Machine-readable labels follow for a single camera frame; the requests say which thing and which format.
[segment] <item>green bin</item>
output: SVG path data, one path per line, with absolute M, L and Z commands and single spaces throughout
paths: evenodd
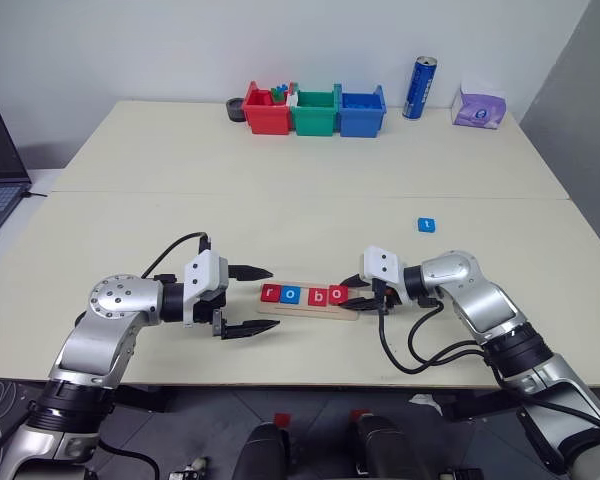
M 336 129 L 338 102 L 342 87 L 333 85 L 331 92 L 298 91 L 298 104 L 291 107 L 298 135 L 330 137 Z

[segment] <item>blue can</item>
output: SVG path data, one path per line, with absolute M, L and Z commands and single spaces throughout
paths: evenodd
M 427 101 L 433 74 L 436 73 L 438 61 L 433 57 L 418 57 L 411 75 L 411 85 L 407 92 L 407 101 L 404 104 L 402 115 L 411 120 L 422 116 L 424 102 Z

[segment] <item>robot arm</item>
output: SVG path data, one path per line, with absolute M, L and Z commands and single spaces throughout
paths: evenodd
M 549 349 L 507 294 L 483 276 L 473 255 L 451 251 L 405 267 L 395 254 L 369 247 L 360 278 L 376 279 L 374 286 L 380 280 L 383 291 L 385 283 L 402 283 L 409 301 L 449 296 L 487 362 L 504 377 L 499 383 L 520 399 L 518 418 L 547 468 L 557 474 L 568 471 L 575 480 L 600 480 L 600 426 L 541 406 L 567 407 L 600 421 L 600 400 Z
M 255 277 L 247 278 L 254 272 Z M 91 458 L 142 328 L 162 321 L 213 323 L 213 334 L 225 339 L 256 335 L 277 325 L 268 320 L 226 324 L 220 308 L 226 303 L 230 276 L 246 280 L 271 274 L 248 266 L 229 267 L 226 259 L 205 249 L 185 266 L 183 283 L 176 283 L 173 275 L 147 279 L 121 274 L 95 285 L 43 393 L 4 455 L 0 480 L 28 478 L 27 470 L 39 469 L 40 462 L 76 464 Z

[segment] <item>white wall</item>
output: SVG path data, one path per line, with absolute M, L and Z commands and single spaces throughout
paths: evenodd
M 30 166 L 66 162 L 120 98 L 226 100 L 296 80 L 383 85 L 404 102 L 418 55 L 429 97 L 463 71 L 527 110 L 588 0 L 0 0 L 0 108 Z

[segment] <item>blue bin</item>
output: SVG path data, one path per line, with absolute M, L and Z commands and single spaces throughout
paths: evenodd
M 373 93 L 341 93 L 338 124 L 341 137 L 375 137 L 387 113 L 382 87 Z

